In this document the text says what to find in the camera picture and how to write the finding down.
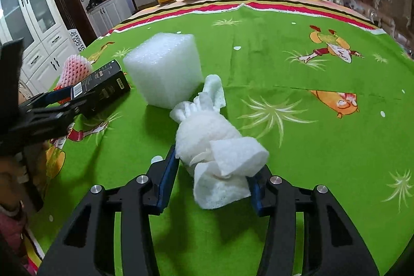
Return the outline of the person left hand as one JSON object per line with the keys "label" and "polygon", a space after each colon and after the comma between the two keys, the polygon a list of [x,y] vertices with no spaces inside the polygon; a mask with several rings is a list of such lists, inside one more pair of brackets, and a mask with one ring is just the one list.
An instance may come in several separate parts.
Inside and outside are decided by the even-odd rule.
{"label": "person left hand", "polygon": [[[27,171],[32,175],[34,185],[39,188],[46,182],[46,152],[48,143],[40,143],[25,149]],[[23,176],[24,169],[14,157],[1,158],[1,206],[15,211],[27,195],[18,178]]]}

